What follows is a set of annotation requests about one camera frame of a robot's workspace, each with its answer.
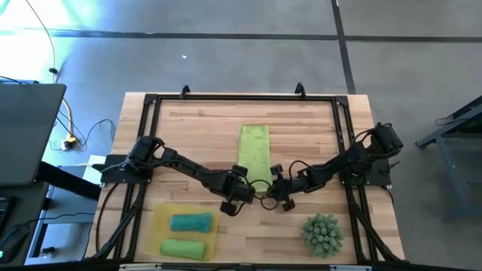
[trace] desk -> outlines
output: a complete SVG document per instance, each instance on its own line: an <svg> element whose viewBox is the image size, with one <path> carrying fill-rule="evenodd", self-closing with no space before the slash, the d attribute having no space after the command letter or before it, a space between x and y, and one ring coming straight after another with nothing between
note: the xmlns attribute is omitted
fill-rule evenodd
<svg viewBox="0 0 482 271"><path fill-rule="evenodd" d="M113 154L127 154L136 141L144 96L145 93L126 94ZM348 97L355 133L372 127L368 97ZM151 119L152 111L149 111L148 120ZM345 130L343 115L340 119ZM324 163L338 155L332 107L327 102L164 100L160 106L156 136L181 155L210 169L229 169L237 161L237 134L241 124L267 124L270 127L271 163L281 163L285 170L293 160ZM100 206L110 187L102 189L94 221L97 220ZM101 245L118 225L125 190L126 185L119 184L106 205L99 231ZM403 258L395 213L388 193L380 187L367 187L366 193L375 229L394 254ZM284 212L281 206L275 211L264 210L255 200L253 204L245 205L234 218L222 214L215 257L211 263L355 263L346 194L338 177L335 176L321 190L294 194L292 198L297 205L290 212ZM210 193L200 182L186 175L173 169L155 169L142 210L135 262L189 261L144 253L156 204L171 202L218 211L221 201L221 197ZM317 212L337 217L345 236L342 251L325 260L311 257L300 237L300 226ZM95 253L97 226L91 230L86 256ZM363 230L360 232L364 253L368 255L366 235ZM130 227L127 228L122 255L127 251L129 240Z"/></svg>

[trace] wooden table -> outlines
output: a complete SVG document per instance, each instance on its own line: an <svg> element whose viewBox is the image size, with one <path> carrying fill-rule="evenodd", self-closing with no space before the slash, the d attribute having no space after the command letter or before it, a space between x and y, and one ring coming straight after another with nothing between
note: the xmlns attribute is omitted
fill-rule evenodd
<svg viewBox="0 0 482 271"><path fill-rule="evenodd" d="M144 95L145 93L126 94L113 154L127 154L131 150L136 140ZM355 133L373 126L368 97L348 97ZM343 131L346 131L341 110L340 119ZM168 147L176 149L181 155L210 169L230 169L237 161L237 135L242 124L269 126L271 163L281 163L285 170L293 160L304 160L309 164L324 163L339 153L329 102L162 101L156 136L161 137ZM109 189L110 186L102 189L94 221L97 221L100 206ZM101 246L119 223L125 190L126 185L120 184L108 200L100 227ZM388 193L381 187L367 187L366 190L374 228L393 253L403 258L395 213ZM321 190L308 194L293 194L291 197L296 202L296 208L290 212L284 212L281 206L275 211L264 210L259 201L255 200L251 205L245 205L234 218L222 214L215 257L211 262L355 263L346 194L337 175ZM144 244L156 204L171 202L218 211L221 201L221 197L203 188L199 181L173 169L155 169L145 197L135 261L189 261L144 253ZM300 237L300 226L317 212L333 214L338 218L345 236L342 251L325 260L311 257ZM94 224L90 232L86 256L95 252L96 227ZM130 240L130 229L127 228L124 239L123 255ZM368 257L365 232L360 230L360 234L364 253Z"/></svg>

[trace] green plant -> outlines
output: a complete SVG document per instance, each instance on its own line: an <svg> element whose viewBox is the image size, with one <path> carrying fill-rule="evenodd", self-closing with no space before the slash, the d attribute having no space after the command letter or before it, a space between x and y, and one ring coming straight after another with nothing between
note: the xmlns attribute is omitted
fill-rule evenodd
<svg viewBox="0 0 482 271"><path fill-rule="evenodd" d="M326 258L340 252L343 246L341 228L333 215L316 214L303 225L303 239L314 256Z"/></svg>

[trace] yellow tray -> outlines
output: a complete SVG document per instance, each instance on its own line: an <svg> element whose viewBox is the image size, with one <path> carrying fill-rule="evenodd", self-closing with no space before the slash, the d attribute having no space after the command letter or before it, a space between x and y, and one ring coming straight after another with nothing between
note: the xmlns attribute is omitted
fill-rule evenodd
<svg viewBox="0 0 482 271"><path fill-rule="evenodd" d="M207 212L212 214L212 224L209 233L200 233L194 231L171 231L171 217L173 215L189 215ZM149 229L149 234L147 235L144 252L154 256L166 256L160 253L160 244L162 244L164 239L204 242L206 244L206 253L204 254L203 261L210 261L214 257L218 220L219 213L211 209L159 203L154 208L154 214L152 215L151 220L151 228Z"/></svg>

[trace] concrete floor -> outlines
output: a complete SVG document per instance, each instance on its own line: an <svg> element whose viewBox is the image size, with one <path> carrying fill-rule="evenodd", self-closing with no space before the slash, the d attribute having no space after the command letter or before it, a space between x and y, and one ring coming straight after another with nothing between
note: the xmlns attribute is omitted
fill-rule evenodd
<svg viewBox="0 0 482 271"><path fill-rule="evenodd" d="M127 32L336 34L328 0L31 0L47 27ZM482 2L339 0L347 35L480 36ZM12 1L0 28L38 27L25 3ZM337 41L55 38L60 83L78 128L117 123L127 91L347 93ZM42 32L1 36L0 75L48 83L52 55ZM348 42L356 92L368 94L375 121L391 122L405 148L392 172L395 212L406 258L414 263L482 269L482 219L440 216L452 194L436 147L413 143L482 91L482 44ZM46 150L52 164L86 163L111 148L109 125L84 152ZM54 127L59 144L65 131Z"/></svg>

